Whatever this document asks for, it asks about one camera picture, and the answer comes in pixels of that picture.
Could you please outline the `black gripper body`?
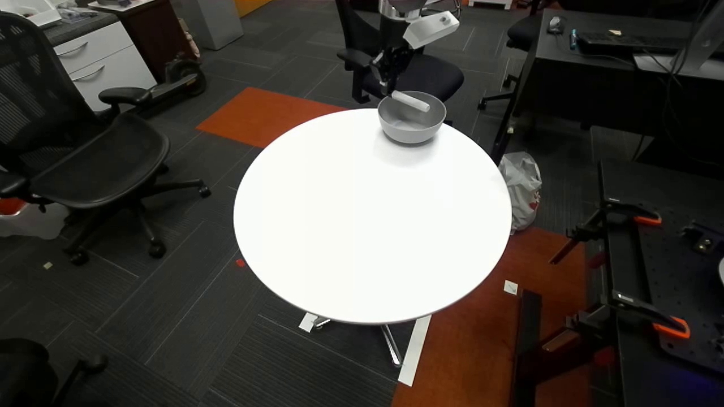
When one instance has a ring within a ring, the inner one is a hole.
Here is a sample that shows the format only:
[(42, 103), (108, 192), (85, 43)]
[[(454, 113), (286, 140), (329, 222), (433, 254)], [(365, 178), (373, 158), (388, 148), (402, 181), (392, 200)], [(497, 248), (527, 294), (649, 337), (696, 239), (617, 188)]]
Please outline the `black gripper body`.
[(384, 97), (397, 87), (399, 74), (409, 66), (412, 46), (407, 43), (382, 45), (371, 52), (371, 89)]

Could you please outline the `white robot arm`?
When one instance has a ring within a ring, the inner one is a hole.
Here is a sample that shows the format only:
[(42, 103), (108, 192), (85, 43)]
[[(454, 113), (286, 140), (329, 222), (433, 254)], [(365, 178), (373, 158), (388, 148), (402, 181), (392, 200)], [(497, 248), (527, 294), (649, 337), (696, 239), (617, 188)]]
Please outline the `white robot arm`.
[(452, 97), (464, 84), (462, 70), (425, 52), (459, 28), (459, 18), (444, 0), (377, 0), (377, 14), (382, 43), (371, 72), (382, 92), (423, 89), (440, 100)]

